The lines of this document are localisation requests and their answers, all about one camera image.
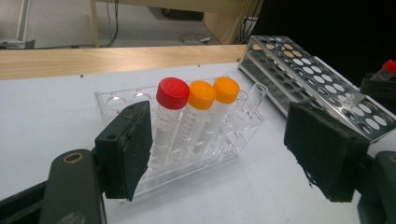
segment orange cap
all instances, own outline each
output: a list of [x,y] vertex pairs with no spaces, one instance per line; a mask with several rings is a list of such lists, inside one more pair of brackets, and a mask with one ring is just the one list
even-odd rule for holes
[[213,85],[216,90],[216,100],[220,103],[232,104],[239,93],[239,85],[232,78],[218,77]]
[[189,105],[196,109],[207,110],[216,99],[215,88],[204,81],[193,81],[190,84]]

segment red object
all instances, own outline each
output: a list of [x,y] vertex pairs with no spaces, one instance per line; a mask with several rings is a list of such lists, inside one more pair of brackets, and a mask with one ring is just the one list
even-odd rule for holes
[[157,90],[158,103],[172,110],[183,108],[189,99],[190,88],[186,82],[176,77],[161,80]]
[[391,72],[393,75],[396,75],[396,61],[394,60],[388,60],[385,62],[382,67],[387,70],[388,72]]

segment dark background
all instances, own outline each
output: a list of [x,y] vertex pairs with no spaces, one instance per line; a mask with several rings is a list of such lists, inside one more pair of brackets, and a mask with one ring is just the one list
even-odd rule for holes
[[253,35],[287,35],[356,86],[396,60],[396,1],[264,0]]

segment screw hole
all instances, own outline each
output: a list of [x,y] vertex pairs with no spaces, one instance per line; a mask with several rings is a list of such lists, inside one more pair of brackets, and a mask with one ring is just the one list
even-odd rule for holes
[[70,164],[76,163],[78,161],[81,161],[82,158],[83,158],[83,156],[79,152],[71,153],[64,157],[64,163],[70,163]]
[[389,157],[390,157],[391,161],[396,162],[396,155],[395,154],[390,155]]

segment wooden panel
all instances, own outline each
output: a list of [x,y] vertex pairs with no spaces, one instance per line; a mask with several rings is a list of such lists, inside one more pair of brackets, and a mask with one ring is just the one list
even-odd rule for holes
[[235,63],[245,45],[0,51],[0,79],[123,72],[206,63]]

